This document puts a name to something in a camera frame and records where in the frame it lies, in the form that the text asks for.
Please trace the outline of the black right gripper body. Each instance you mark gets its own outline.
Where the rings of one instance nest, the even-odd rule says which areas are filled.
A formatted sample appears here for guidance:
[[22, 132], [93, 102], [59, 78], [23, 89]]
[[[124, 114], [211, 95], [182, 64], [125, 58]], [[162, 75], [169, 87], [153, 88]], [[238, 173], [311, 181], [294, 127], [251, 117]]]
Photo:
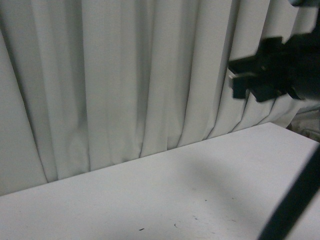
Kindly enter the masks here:
[[320, 34], [263, 39], [254, 55], [231, 60], [230, 86], [235, 99], [252, 94], [257, 102], [289, 95], [295, 100], [320, 99]]

